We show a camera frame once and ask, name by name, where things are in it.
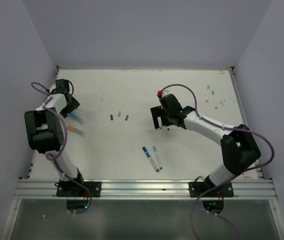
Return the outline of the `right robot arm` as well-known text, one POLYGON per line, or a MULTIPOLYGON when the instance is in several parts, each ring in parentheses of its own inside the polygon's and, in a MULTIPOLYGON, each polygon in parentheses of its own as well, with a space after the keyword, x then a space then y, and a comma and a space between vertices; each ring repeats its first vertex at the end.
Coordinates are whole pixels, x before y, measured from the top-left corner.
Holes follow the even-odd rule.
POLYGON ((246 125, 233 127, 210 118, 204 120, 195 108, 182 107, 173 94, 159 91, 157 96, 160 106, 150 109, 156 129, 159 128, 160 118, 166 127, 174 125, 194 131, 221 147, 222 164, 204 180, 204 189, 209 196, 218 195, 222 191, 222 182, 241 175, 260 158, 260 150, 246 125))

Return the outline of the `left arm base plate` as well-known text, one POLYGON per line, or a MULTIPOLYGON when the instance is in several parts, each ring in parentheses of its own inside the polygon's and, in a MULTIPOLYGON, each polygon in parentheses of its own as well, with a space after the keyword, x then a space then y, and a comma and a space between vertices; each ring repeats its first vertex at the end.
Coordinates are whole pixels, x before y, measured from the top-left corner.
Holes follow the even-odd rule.
POLYGON ((74 183, 72 181, 59 181, 55 183, 57 187, 57 197, 92 197, 99 198, 102 183, 100 181, 85 181, 83 183, 74 183))

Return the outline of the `light blue highlighter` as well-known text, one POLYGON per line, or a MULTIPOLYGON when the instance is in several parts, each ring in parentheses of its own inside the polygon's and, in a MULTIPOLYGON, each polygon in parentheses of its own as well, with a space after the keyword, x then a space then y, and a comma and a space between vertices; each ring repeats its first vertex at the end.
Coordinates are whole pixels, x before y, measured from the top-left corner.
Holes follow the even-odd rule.
POLYGON ((76 114, 75 112, 71 112, 68 114, 68 116, 70 118, 72 118, 73 120, 77 121, 79 124, 84 125, 86 122, 85 120, 83 120, 78 114, 76 114))

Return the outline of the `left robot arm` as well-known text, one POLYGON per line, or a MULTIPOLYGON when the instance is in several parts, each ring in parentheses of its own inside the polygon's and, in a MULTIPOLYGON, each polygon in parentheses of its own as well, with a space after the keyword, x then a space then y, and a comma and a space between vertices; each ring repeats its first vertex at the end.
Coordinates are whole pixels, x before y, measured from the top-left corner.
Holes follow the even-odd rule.
POLYGON ((36 87, 43 87, 37 82, 31 86, 47 98, 35 110, 24 113, 29 146, 53 164, 61 182, 69 182, 68 191, 72 195, 81 196, 86 185, 66 152, 68 132, 64 119, 80 106, 73 97, 73 84, 67 79, 58 79, 52 87, 44 90, 36 87))

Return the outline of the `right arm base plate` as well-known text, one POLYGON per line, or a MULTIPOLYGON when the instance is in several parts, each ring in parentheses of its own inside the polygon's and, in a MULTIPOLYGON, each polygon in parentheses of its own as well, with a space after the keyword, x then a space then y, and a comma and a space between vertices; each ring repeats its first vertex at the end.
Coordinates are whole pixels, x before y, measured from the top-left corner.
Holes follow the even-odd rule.
POLYGON ((234 197, 232 183, 228 182, 222 186, 215 186, 209 177, 203 178, 199 176, 194 181, 188 183, 189 194, 191 198, 197 198, 204 192, 208 192, 203 197, 206 198, 218 198, 224 197, 234 197))

